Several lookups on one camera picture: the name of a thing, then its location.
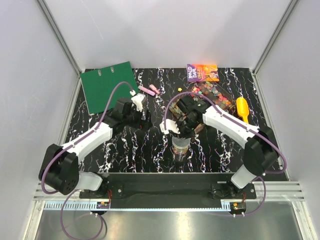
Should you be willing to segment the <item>clear candy jar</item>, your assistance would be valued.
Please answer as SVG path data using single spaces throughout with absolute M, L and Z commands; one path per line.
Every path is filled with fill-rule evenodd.
M 183 158 L 184 156 L 186 155 L 189 147 L 186 147 L 186 148 L 175 148 L 172 144 L 172 152 L 173 152 L 173 159 L 176 161 L 176 162 L 182 162 L 183 161 Z

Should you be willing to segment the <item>round clear jar lid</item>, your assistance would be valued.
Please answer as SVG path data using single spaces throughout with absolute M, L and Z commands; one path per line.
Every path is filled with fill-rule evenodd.
M 172 137 L 172 145 L 177 149 L 184 149 L 190 146 L 191 138 Z

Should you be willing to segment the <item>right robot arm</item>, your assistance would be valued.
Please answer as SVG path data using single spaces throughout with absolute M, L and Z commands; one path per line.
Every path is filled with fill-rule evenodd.
M 266 173 L 278 160 L 279 148 L 270 127 L 245 123 L 209 99 L 195 101 L 190 96 L 184 96 L 177 101 L 177 106 L 185 116 L 176 124 L 180 137 L 191 138 L 195 128 L 203 124 L 226 134 L 243 148 L 243 164 L 227 185 L 230 197 L 236 199 L 243 195 L 245 187 Z

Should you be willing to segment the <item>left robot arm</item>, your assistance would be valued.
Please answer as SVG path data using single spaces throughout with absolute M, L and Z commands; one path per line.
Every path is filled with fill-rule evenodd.
M 98 173 L 79 171 L 81 161 L 101 144 L 121 133 L 125 127 L 147 131 L 152 127 L 151 112 L 144 110 L 144 94 L 119 98 L 99 122 L 63 145 L 51 144 L 45 152 L 38 178 L 46 194 L 68 195 L 75 190 L 90 191 L 103 198 L 108 193 Z

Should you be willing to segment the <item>light pink highlighter pen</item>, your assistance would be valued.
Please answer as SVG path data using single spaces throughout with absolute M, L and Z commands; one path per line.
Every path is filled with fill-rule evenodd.
M 156 93 L 154 91 L 152 91 L 152 90 L 150 90 L 150 89 L 148 89 L 148 88 L 146 88 L 144 86 L 139 85 L 138 89 L 143 91 L 144 93 L 150 95 L 150 96 L 155 96 L 156 95 Z

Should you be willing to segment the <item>clear acrylic candy tray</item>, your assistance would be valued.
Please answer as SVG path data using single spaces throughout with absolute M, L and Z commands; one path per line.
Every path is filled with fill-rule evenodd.
M 199 93 L 206 96 L 218 107 L 227 112 L 233 112 L 236 102 L 232 96 L 224 90 L 217 82 L 214 81 L 201 81 L 192 82 L 187 88 L 189 92 Z M 179 121 L 186 117 L 186 114 L 178 107 L 177 103 L 182 96 L 177 97 L 169 106 L 169 111 Z

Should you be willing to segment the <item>Roald Dahl book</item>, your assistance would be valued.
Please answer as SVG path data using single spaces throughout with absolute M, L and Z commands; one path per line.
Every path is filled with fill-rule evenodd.
M 187 64 L 186 71 L 190 83 L 220 81 L 218 66 L 215 64 Z

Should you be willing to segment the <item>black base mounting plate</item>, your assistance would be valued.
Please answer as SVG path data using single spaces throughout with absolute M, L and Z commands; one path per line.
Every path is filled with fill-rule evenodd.
M 221 201 L 255 200 L 255 187 L 236 189 L 230 173 L 111 173 L 97 191 L 85 190 L 81 199 L 111 197 L 113 210 L 196 210 L 222 207 Z

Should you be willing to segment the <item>aluminium frame rail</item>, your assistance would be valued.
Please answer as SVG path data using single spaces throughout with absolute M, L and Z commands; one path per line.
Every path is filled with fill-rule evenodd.
M 251 185 L 248 184 L 243 189 L 243 193 L 247 191 L 245 199 L 247 201 L 249 200 L 262 200 L 263 196 L 265 196 L 266 201 L 270 202 L 277 202 L 277 201 L 291 201 L 291 202 L 302 202 L 304 201 L 304 196 L 301 190 L 301 187 L 298 182 L 293 181 L 254 181 L 251 183 Z M 67 198 L 67 195 L 63 195 L 61 193 L 54 193 L 54 194 L 45 194 L 41 189 L 40 183 L 37 186 L 37 189 L 35 191 L 35 194 L 33 196 L 34 201 L 62 201 Z M 77 190 L 76 193 L 74 193 L 71 196 L 72 201 L 76 201 L 78 199 L 107 199 L 109 196 L 108 193 L 106 196 L 81 196 L 80 194 L 84 195 L 85 192 L 82 190 Z M 116 193 L 122 194 L 122 197 L 125 196 L 125 187 L 123 185 L 121 192 L 118 192 L 118 189 L 112 190 L 112 196 L 111 199 L 116 199 Z M 169 190 L 163 190 L 163 191 L 142 191 L 137 190 L 137 194 L 143 194 L 143 195 L 164 195 L 164 196 L 173 196 L 173 195 L 186 195 L 186 194 L 200 194 L 200 190 L 182 190 L 182 189 L 169 189 Z

